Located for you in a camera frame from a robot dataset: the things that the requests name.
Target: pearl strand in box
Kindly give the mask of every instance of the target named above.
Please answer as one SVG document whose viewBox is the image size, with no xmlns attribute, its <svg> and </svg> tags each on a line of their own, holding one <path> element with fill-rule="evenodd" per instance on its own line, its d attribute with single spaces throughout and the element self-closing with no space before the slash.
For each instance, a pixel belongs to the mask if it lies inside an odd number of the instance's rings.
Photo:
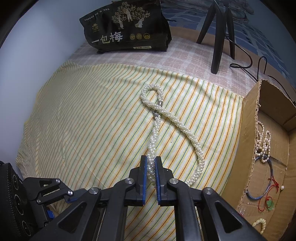
<svg viewBox="0 0 296 241">
<path fill-rule="evenodd" d="M 270 139 L 271 139 L 271 134 L 270 131 L 266 131 L 265 132 L 265 137 L 263 139 L 263 135 L 264 135 L 264 125 L 262 124 L 262 122 L 258 121 L 258 124 L 262 127 L 262 132 L 257 130 L 257 135 L 258 135 L 258 139 L 257 139 L 257 143 L 256 143 L 256 154 L 255 156 L 261 156 L 261 161 L 263 163 L 267 162 L 269 160 L 270 157 Z"/>
</svg>

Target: cardboard box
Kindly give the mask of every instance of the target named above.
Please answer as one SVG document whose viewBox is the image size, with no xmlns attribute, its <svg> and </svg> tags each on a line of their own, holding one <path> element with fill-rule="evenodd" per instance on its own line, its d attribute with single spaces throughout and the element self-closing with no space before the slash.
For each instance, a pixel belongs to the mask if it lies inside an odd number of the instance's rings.
<svg viewBox="0 0 296 241">
<path fill-rule="evenodd" d="M 271 133 L 270 156 L 274 178 L 282 192 L 272 188 L 269 196 L 275 203 L 271 211 L 258 210 L 259 201 L 251 200 L 245 191 L 252 196 L 264 193 L 270 178 L 268 163 L 255 162 L 255 145 L 261 121 L 265 130 Z M 253 223 L 259 218 L 266 219 L 267 225 L 263 236 L 269 241 L 278 240 L 286 230 L 296 208 L 296 108 L 293 103 L 274 85 L 266 80 L 259 81 L 243 100 L 243 112 L 239 145 L 229 179 L 222 197 L 244 218 Z M 265 197 L 260 202 L 264 207 Z"/>
</svg>

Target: pearl necklace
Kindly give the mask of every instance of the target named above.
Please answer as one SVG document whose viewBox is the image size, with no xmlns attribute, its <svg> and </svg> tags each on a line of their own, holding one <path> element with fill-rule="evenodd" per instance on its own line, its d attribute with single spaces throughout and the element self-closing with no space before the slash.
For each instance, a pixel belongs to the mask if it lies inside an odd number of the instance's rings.
<svg viewBox="0 0 296 241">
<path fill-rule="evenodd" d="M 262 143 L 262 138 L 263 138 L 263 134 L 264 134 L 264 125 L 262 124 L 262 122 L 258 121 L 258 124 L 262 127 L 262 132 L 257 130 L 257 135 L 258 135 L 258 139 L 257 139 L 257 145 L 256 145 L 256 157 L 261 156 L 261 161 L 263 163 L 267 162 L 269 160 L 270 157 L 270 139 L 271 139 L 271 134 L 270 131 L 266 131 L 265 132 L 265 137 Z"/>
<path fill-rule="evenodd" d="M 257 224 L 262 223 L 262 229 L 260 231 L 260 234 L 263 234 L 265 227 L 266 227 L 266 220 L 263 218 L 258 219 L 256 222 L 252 224 L 253 227 L 255 227 Z"/>
<path fill-rule="evenodd" d="M 159 101 L 158 104 L 155 104 L 147 99 L 146 93 L 148 90 L 152 90 L 152 89 L 156 90 L 158 93 L 158 101 Z M 159 113 L 163 114 L 164 116 L 168 117 L 173 123 L 175 123 L 175 125 L 177 127 L 179 127 L 181 129 L 181 131 L 186 134 L 186 136 L 189 138 L 189 140 L 192 142 L 192 144 L 195 148 L 195 152 L 197 154 L 198 165 L 197 165 L 192 177 L 185 182 L 188 186 L 191 186 L 201 176 L 202 170 L 204 169 L 204 166 L 205 166 L 204 155 L 203 155 L 202 149 L 200 147 L 200 144 L 197 141 L 197 138 L 193 135 L 193 133 L 183 123 L 181 123 L 181 121 L 177 117 L 175 117 L 171 112 L 169 112 L 168 110 L 166 110 L 165 108 L 162 107 L 163 91 L 159 85 L 150 84 L 150 85 L 145 86 L 144 89 L 142 90 L 142 93 L 141 93 L 141 99 L 144 104 L 146 104 L 148 107 L 151 107 L 157 111 L 157 112 L 153 112 L 154 119 L 155 119 L 154 120 L 154 127 L 152 129 L 152 136 L 150 137 L 150 143 L 148 145 L 148 149 L 149 149 L 149 151 L 147 153 L 147 158 L 148 158 L 147 176 L 148 176 L 148 179 L 151 181 L 152 185 L 155 186 L 154 158 L 156 157 L 155 156 L 155 151 L 156 151 L 155 145 L 156 145 L 156 140 L 157 140 L 157 136 L 158 136 L 158 132 L 159 132 L 159 128 L 160 128 L 160 115 L 158 114 L 158 112 L 159 112 Z"/>
</svg>

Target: metal screw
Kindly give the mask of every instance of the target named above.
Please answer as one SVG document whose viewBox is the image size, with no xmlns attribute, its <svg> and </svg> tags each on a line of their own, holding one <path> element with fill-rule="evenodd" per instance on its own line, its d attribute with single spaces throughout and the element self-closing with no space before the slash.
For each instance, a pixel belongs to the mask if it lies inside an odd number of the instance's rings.
<svg viewBox="0 0 296 241">
<path fill-rule="evenodd" d="M 177 178 L 171 178 L 169 180 L 170 184 L 177 184 L 179 182 L 179 180 Z"/>
<path fill-rule="evenodd" d="M 213 189 L 212 188 L 205 188 L 205 193 L 206 194 L 212 194 L 213 193 Z"/>
<path fill-rule="evenodd" d="M 132 184 L 132 183 L 134 182 L 134 179 L 132 179 L 131 177 L 128 177 L 128 178 L 126 178 L 126 179 L 124 180 L 124 182 L 125 182 L 126 184 Z"/>
<path fill-rule="evenodd" d="M 98 192 L 99 192 L 99 189 L 98 189 L 98 188 L 91 188 L 91 189 L 89 190 L 89 193 L 90 193 L 90 194 L 93 194 L 93 195 L 97 194 Z"/>
</svg>

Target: pearl bead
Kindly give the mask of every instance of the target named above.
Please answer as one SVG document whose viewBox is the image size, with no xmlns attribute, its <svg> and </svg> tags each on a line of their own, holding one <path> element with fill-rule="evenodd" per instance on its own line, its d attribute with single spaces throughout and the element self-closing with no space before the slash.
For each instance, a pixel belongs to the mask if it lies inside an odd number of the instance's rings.
<svg viewBox="0 0 296 241">
<path fill-rule="evenodd" d="M 158 113 L 158 115 L 154 117 L 154 119 L 155 119 L 154 127 L 152 129 L 152 136 L 150 137 L 150 143 L 148 145 L 148 150 L 149 150 L 149 152 L 147 153 L 147 158 L 149 160 L 149 164 L 148 164 L 149 168 L 148 168 L 148 172 L 147 172 L 148 179 L 151 181 L 152 185 L 155 186 L 155 172 L 154 172 L 154 161 L 155 161 L 154 158 L 156 156 L 155 155 L 155 151 L 156 151 L 155 143 L 157 141 L 157 136 L 158 136 L 158 132 L 159 132 L 159 128 L 160 128 L 160 122 L 161 122 L 160 114 L 164 114 L 173 123 L 175 123 L 175 125 L 177 127 L 179 127 L 183 133 L 185 133 L 187 135 L 187 137 L 189 138 L 189 140 L 192 142 L 193 146 L 195 147 L 195 152 L 197 154 L 197 167 L 193 173 L 193 176 L 188 181 L 185 182 L 188 186 L 191 186 L 201 176 L 202 170 L 204 168 L 205 160 L 204 160 L 203 152 L 201 150 L 201 146 L 198 143 L 197 138 L 190 131 L 190 129 L 185 127 L 185 125 L 183 123 L 181 123 L 181 121 L 176 116 L 174 116 L 171 112 L 169 112 L 168 110 L 166 110 L 164 107 L 160 106 L 159 104 L 155 104 L 147 99 L 146 93 L 148 90 L 151 90 L 151 89 L 155 89 L 157 91 L 158 101 L 163 101 L 163 99 L 164 99 L 163 91 L 162 91 L 161 87 L 157 84 L 149 84 L 149 85 L 145 86 L 141 91 L 140 97 L 142 99 L 142 102 L 144 104 L 146 104 L 148 107 L 151 107 L 154 110 L 157 110 L 157 113 Z"/>
</svg>

